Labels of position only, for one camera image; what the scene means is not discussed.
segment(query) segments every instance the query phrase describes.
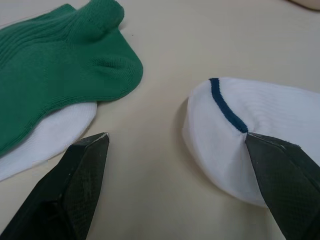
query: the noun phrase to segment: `white sock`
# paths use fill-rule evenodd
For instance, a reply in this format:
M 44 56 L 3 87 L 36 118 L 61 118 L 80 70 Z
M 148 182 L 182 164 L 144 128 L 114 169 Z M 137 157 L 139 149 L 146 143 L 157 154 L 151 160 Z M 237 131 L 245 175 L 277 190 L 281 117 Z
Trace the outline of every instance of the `white sock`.
M 183 137 L 198 164 L 219 188 L 266 207 L 245 144 L 247 131 L 297 144 L 320 165 L 320 94 L 221 77 L 189 96 Z
M 42 119 L 22 143 L 0 157 L 0 181 L 63 152 L 86 130 L 96 112 L 96 102 L 78 103 Z

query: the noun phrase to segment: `blue stripe on sock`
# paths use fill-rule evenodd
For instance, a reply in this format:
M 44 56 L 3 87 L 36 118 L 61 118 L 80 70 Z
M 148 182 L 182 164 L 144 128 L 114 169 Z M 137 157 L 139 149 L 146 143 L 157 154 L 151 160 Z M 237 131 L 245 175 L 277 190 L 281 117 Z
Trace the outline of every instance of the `blue stripe on sock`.
M 211 93 L 225 118 L 240 132 L 247 133 L 247 125 L 230 109 L 220 92 L 219 78 L 210 78 Z

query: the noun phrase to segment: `ankle sock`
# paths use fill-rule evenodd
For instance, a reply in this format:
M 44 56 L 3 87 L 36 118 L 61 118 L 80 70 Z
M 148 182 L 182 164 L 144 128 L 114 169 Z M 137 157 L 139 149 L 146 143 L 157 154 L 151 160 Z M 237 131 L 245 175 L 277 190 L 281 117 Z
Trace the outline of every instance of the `ankle sock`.
M 91 0 L 0 30 L 0 155 L 52 111 L 113 101 L 139 84 L 143 67 L 119 32 L 123 17 L 116 1 Z
M 183 138 L 219 188 L 266 207 L 251 164 L 247 132 L 299 145 L 320 165 L 320 94 L 295 87 L 212 78 L 188 99 Z
M 0 181 L 63 152 L 80 138 L 96 112 L 96 102 L 85 102 L 72 104 L 43 118 L 20 144 L 0 157 Z

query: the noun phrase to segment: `table surface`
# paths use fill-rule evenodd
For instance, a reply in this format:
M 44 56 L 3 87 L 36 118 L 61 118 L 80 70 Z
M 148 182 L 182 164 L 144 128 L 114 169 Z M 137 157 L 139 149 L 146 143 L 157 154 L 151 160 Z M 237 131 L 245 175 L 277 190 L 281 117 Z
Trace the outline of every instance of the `table surface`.
M 86 0 L 69 0 L 75 8 Z M 2 0 L 0 25 L 65 0 Z M 88 240 L 284 240 L 269 210 L 203 175 L 181 137 L 189 92 L 214 77 L 320 93 L 320 13 L 285 0 L 120 0 L 124 37 L 144 66 L 128 96 L 99 103 L 84 136 L 110 133 Z M 0 182 L 0 232 L 61 159 Z

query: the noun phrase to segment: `green sock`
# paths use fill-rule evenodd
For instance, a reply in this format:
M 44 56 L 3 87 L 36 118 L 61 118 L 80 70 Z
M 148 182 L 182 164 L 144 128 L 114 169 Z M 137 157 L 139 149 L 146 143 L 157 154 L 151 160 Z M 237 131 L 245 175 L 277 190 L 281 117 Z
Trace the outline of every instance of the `green sock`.
M 50 112 L 113 101 L 141 81 L 143 67 L 119 32 L 123 8 L 91 0 L 0 30 L 0 155 Z

